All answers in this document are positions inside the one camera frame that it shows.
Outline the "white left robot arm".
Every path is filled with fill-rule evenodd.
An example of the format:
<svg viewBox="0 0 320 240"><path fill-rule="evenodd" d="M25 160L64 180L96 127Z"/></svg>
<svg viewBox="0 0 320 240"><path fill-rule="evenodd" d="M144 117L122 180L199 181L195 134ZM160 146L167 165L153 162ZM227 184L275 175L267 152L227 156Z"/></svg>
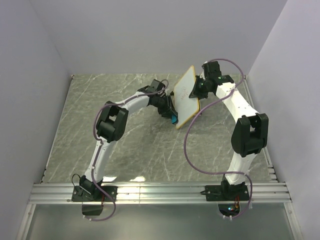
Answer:
<svg viewBox="0 0 320 240"><path fill-rule="evenodd" d="M103 195L101 184L103 170L115 143L125 133L128 117L148 106L157 108L158 114L170 119L173 125L178 123L178 112L172 98L166 93L168 80L153 80L150 85L140 88L132 96L119 102L107 101L97 113L93 123L93 137L96 147L89 167L79 178L80 191L89 201L97 201Z"/></svg>

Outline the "yellow framed whiteboard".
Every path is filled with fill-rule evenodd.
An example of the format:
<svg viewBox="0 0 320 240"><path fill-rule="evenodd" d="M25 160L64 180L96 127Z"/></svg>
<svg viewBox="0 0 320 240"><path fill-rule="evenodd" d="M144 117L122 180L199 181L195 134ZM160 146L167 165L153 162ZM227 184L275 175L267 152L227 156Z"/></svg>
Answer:
<svg viewBox="0 0 320 240"><path fill-rule="evenodd" d="M195 67L191 65L173 88L174 108L178 113L176 129L180 129L200 111L198 98L189 98L196 83Z"/></svg>

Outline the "blue whiteboard eraser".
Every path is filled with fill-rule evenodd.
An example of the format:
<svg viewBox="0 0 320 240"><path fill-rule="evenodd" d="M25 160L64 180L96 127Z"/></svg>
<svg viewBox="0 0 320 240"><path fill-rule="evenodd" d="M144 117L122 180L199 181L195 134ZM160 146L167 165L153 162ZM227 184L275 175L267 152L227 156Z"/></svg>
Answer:
<svg viewBox="0 0 320 240"><path fill-rule="evenodd" d="M173 125L176 125L178 123L178 117L174 114L171 116L171 123Z"/></svg>

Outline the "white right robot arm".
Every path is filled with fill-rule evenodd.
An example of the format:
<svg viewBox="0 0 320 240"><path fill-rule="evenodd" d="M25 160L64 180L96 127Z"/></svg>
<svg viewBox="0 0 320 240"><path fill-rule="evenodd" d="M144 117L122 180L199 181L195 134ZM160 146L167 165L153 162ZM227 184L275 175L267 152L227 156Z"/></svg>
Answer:
<svg viewBox="0 0 320 240"><path fill-rule="evenodd" d="M235 121L231 135L231 163L227 172L222 174L218 191L209 190L209 194L223 201L249 200L251 192L245 180L252 161L267 145L269 118L246 101L229 75L197 76L190 98L207 98L209 93L226 106Z"/></svg>

